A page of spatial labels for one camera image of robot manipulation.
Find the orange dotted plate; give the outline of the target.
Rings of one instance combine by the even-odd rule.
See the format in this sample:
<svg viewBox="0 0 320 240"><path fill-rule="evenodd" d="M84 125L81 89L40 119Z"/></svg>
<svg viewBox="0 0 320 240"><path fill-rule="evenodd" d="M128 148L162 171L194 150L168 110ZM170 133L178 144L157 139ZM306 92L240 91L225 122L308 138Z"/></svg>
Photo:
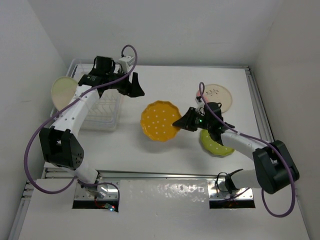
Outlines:
<svg viewBox="0 0 320 240"><path fill-rule="evenodd" d="M166 142L180 131L173 123L181 117L178 107L170 101L157 100L150 103L141 113L140 126L152 141Z"/></svg>

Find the white pink floral plate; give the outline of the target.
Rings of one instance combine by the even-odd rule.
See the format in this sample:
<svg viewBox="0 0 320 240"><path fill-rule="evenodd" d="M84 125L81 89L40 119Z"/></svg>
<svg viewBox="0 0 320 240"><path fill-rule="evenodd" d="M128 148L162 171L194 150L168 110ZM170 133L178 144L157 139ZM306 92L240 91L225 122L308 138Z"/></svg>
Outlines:
<svg viewBox="0 0 320 240"><path fill-rule="evenodd" d="M205 85L203 97L207 103L220 103L222 113L227 112L233 103L231 93L224 86L218 84Z"/></svg>

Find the green dotted plate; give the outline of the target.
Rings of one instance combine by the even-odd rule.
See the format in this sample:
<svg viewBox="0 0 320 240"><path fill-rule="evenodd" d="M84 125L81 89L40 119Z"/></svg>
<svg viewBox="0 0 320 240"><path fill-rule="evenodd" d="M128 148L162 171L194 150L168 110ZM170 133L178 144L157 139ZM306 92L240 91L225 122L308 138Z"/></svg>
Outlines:
<svg viewBox="0 0 320 240"><path fill-rule="evenodd" d="M201 130L199 139L202 147L214 156L226 157L235 152L233 148L223 146L212 140L207 130Z"/></svg>

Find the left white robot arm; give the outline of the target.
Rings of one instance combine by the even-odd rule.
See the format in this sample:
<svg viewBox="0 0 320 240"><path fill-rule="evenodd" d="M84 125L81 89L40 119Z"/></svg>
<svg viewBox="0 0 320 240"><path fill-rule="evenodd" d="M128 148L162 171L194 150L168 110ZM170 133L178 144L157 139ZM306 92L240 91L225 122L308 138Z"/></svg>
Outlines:
<svg viewBox="0 0 320 240"><path fill-rule="evenodd" d="M137 64L135 56L122 55L119 70L112 58L97 56L91 71L84 74L70 101L71 107L60 112L50 127L39 132L44 160L65 169L84 186L95 187L99 172L85 161L84 149L77 137L80 128L94 104L109 89L117 90L130 98L144 96L138 74L133 71Z"/></svg>

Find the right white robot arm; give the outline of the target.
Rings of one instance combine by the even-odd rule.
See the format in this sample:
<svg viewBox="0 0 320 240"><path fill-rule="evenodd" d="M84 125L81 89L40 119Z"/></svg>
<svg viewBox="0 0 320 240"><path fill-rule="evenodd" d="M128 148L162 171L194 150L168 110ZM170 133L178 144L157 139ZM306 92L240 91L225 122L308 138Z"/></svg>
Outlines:
<svg viewBox="0 0 320 240"><path fill-rule="evenodd" d="M270 146L260 146L258 140L237 135L231 130L234 126L224 122L221 106L220 102L210 102L203 111L190 107L186 114L172 125L190 132L195 132L198 128L206 130L213 141L253 160L258 187L268 194L274 194L288 186L291 183L289 174L294 182L300 178L300 173L282 141L274 141Z"/></svg>

